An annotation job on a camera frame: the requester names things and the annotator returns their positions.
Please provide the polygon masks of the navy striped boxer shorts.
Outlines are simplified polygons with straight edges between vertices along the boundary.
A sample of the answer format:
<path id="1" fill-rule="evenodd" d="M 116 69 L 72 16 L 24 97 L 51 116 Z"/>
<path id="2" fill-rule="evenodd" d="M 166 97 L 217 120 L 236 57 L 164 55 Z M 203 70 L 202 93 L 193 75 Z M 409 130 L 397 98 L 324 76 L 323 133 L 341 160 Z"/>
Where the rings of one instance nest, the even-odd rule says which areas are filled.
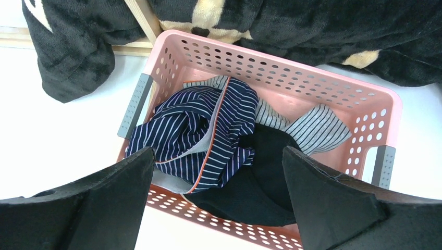
<path id="1" fill-rule="evenodd" d="M 239 144 L 255 129 L 256 91 L 232 77 L 188 83 L 135 127 L 126 149 L 130 156 L 145 147 L 154 151 L 152 182 L 174 193 L 221 188 L 255 151 Z"/>

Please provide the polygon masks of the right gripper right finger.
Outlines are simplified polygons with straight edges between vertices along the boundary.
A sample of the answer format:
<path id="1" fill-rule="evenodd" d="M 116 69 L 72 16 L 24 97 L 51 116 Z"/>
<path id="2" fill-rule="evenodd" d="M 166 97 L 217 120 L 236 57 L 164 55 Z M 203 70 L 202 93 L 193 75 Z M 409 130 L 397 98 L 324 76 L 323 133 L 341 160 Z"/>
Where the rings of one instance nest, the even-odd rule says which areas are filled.
<path id="1" fill-rule="evenodd" d="M 283 150 L 304 249 L 441 249 L 441 201 L 390 191 Z"/>

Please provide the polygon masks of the grey striped underwear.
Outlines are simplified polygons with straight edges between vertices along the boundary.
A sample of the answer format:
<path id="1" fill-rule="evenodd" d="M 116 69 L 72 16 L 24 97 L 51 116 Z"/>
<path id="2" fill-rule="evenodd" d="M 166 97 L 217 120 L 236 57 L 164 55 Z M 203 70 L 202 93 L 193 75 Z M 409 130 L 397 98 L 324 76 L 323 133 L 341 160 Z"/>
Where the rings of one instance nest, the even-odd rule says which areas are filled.
<path id="1" fill-rule="evenodd" d="M 348 127 L 326 105 L 319 104 L 302 117 L 290 123 L 287 118 L 276 112 L 266 101 L 260 99 L 256 92 L 246 83 L 228 76 L 216 76 L 204 81 L 184 83 L 183 89 L 172 97 L 173 104 L 185 104 L 203 97 L 203 102 L 197 107 L 209 120 L 203 134 L 194 138 L 189 132 L 182 138 L 174 140 L 174 155 L 183 157 L 201 152 L 216 153 L 222 157 L 242 151 L 238 147 L 239 132 L 234 139 L 226 134 L 221 135 L 221 141 L 216 140 L 215 116 L 218 109 L 228 110 L 230 104 L 241 107 L 239 98 L 245 93 L 246 107 L 257 103 L 255 122 L 289 134 L 298 144 L 300 150 L 307 155 L 332 150 L 352 136 Z"/>

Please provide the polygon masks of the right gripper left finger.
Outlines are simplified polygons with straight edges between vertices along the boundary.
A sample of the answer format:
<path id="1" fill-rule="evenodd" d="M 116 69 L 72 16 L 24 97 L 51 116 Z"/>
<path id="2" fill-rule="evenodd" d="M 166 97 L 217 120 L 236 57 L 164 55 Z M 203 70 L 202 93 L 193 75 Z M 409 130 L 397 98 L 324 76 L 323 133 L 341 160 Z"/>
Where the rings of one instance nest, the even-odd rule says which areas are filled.
<path id="1" fill-rule="evenodd" d="M 144 148 L 74 182 L 1 200 L 1 249 L 134 249 L 153 170 Z"/>

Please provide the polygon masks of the black underwear beige waistband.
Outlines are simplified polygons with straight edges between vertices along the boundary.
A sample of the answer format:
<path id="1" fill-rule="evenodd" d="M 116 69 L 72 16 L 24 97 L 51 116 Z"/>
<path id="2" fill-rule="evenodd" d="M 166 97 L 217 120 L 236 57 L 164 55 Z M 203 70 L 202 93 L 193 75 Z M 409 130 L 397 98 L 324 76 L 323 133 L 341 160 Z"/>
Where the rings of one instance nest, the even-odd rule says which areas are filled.
<path id="1" fill-rule="evenodd" d="M 255 150 L 252 165 L 242 166 L 222 188 L 184 197 L 213 216 L 235 222 L 282 227 L 296 222 L 283 170 L 283 149 L 298 148 L 287 133 L 256 124 L 239 145 Z"/>

